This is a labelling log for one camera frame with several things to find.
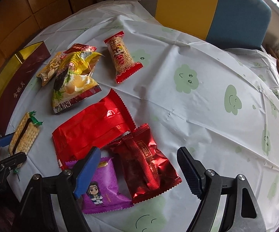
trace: purple snack package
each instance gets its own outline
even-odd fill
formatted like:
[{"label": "purple snack package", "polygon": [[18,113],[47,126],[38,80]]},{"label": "purple snack package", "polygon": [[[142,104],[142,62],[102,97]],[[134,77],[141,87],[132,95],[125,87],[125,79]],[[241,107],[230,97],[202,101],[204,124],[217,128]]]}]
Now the purple snack package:
[{"label": "purple snack package", "polygon": [[[66,162],[72,169],[77,161]],[[82,212],[95,214],[133,207],[132,200],[119,193],[118,182],[112,158],[100,160],[87,192],[82,195]]]}]

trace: yellow panel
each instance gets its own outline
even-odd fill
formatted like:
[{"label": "yellow panel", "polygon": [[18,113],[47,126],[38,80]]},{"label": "yellow panel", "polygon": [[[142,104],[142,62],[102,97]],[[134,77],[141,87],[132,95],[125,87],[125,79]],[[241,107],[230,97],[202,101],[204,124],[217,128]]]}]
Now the yellow panel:
[{"label": "yellow panel", "polygon": [[0,98],[4,92],[9,81],[19,69],[22,63],[41,45],[42,42],[32,44],[12,56],[12,58],[7,62],[6,66],[0,73]]},{"label": "yellow panel", "polygon": [[205,40],[218,0],[158,0],[155,18],[164,26]]}]

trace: white tablecloth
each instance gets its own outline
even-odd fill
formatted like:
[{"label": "white tablecloth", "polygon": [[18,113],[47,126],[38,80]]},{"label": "white tablecloth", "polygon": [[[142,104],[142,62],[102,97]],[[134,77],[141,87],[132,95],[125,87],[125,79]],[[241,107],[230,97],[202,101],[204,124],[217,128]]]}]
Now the white tablecloth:
[{"label": "white tablecloth", "polygon": [[[141,61],[144,67],[117,85],[103,41],[120,30],[125,33],[124,42],[134,60]],[[54,81],[43,88],[36,77],[30,81],[7,133],[15,130],[26,111],[37,111],[37,119],[44,123],[20,169],[20,181],[13,174],[8,178],[18,199],[33,174],[46,177],[61,172],[52,132],[114,88],[136,125],[150,125],[158,148],[183,182],[133,208],[85,215],[92,231],[141,232],[146,227],[136,228],[135,222],[146,214],[157,220],[153,224],[144,221],[145,232],[186,231],[199,201],[191,194],[176,161],[176,151],[181,146],[222,176],[244,174],[258,200],[266,228],[274,231],[279,226],[279,76],[275,59],[253,50],[230,49],[229,53],[163,27],[136,1],[109,1],[85,8],[49,26],[30,43],[39,41],[45,42],[52,57],[73,43],[96,46],[105,55],[93,75],[102,92],[54,115]],[[118,175],[118,179],[120,191],[129,195],[123,176]],[[65,231],[55,197],[53,205],[60,230]],[[217,231],[221,216],[222,208],[212,231]]]}]

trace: cartoon character with long black hair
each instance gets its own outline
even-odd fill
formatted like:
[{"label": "cartoon character with long black hair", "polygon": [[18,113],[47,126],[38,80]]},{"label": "cartoon character with long black hair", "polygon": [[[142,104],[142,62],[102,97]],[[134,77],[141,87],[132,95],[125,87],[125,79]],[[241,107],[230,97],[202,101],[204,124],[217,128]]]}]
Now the cartoon character with long black hair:
[{"label": "cartoon character with long black hair", "polygon": [[89,196],[89,198],[91,199],[91,201],[93,201],[95,205],[103,203],[103,196],[101,195],[99,184],[96,181],[90,182],[86,194]]}]

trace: metal bolt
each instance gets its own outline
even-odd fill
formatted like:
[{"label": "metal bolt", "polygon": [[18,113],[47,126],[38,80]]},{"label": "metal bolt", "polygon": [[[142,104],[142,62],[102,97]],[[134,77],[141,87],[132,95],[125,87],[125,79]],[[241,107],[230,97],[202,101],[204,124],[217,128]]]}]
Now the metal bolt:
[{"label": "metal bolt", "polygon": [[39,173],[36,173],[33,175],[33,180],[38,180],[41,177],[41,175]]},{"label": "metal bolt", "polygon": [[65,170],[63,171],[63,173],[64,173],[65,175],[70,175],[70,174],[72,173],[72,170],[70,170],[70,169],[65,169]]},{"label": "metal bolt", "polygon": [[214,176],[214,175],[215,175],[215,171],[212,170],[212,169],[206,170],[206,173],[207,173],[208,175],[210,175],[210,176]]},{"label": "metal bolt", "polygon": [[246,177],[242,174],[239,174],[238,179],[240,179],[241,181],[244,181],[244,180],[246,180]]}]

